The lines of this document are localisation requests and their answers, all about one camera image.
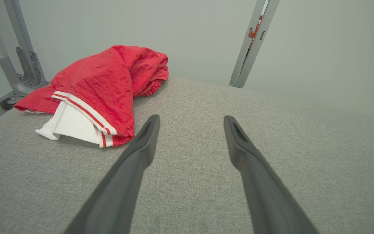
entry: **gray couch cushion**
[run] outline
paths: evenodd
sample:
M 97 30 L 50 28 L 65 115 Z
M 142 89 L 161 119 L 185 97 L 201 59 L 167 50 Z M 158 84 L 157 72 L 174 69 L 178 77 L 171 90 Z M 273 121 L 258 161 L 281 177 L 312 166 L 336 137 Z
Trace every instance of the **gray couch cushion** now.
M 135 98 L 135 131 L 161 116 L 131 233 L 251 233 L 223 117 L 233 115 L 322 233 L 374 233 L 374 118 L 170 78 Z M 125 146 L 34 130 L 51 116 L 0 117 L 0 233 L 61 233 Z

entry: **metal post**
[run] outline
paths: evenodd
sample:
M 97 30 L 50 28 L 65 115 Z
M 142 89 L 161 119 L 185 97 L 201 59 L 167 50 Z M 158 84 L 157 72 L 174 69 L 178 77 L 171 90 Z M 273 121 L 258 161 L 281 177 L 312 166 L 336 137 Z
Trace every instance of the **metal post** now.
M 11 20 L 15 36 L 17 37 L 18 44 L 25 52 L 26 61 L 31 71 L 28 81 L 34 81 L 32 87 L 35 89 L 47 86 L 46 79 L 44 78 L 43 71 L 41 70 L 40 62 L 37 58 L 37 54 L 33 51 L 30 36 L 28 35 L 27 27 L 25 26 L 25 21 L 22 16 L 21 7 L 18 0 L 4 0 L 4 4 L 6 6 L 9 19 Z
M 235 87 L 243 88 L 245 86 L 246 80 L 248 79 L 249 73 L 251 72 L 251 69 L 254 65 L 259 49 L 261 49 L 261 45 L 264 42 L 269 25 L 273 19 L 278 4 L 279 0 L 269 0 L 264 12 L 264 17 L 262 19 L 261 25 L 259 26 L 259 29 L 255 36 L 256 40 L 252 44 L 248 57 L 243 63 L 243 67 L 239 74 L 239 78 Z
M 238 60 L 236 61 L 235 68 L 233 70 L 232 77 L 229 82 L 229 86 L 237 87 L 236 83 L 238 82 L 239 75 L 241 73 L 243 62 L 245 61 L 246 54 L 251 44 L 251 38 L 249 37 L 250 31 L 255 31 L 256 26 L 258 25 L 258 20 L 261 16 L 262 9 L 264 7 L 265 1 L 268 0 L 258 0 L 255 4 L 254 12 L 252 13 L 251 21 L 249 22 L 248 30 L 245 33 L 245 39 L 243 40 L 242 47 L 239 52 Z

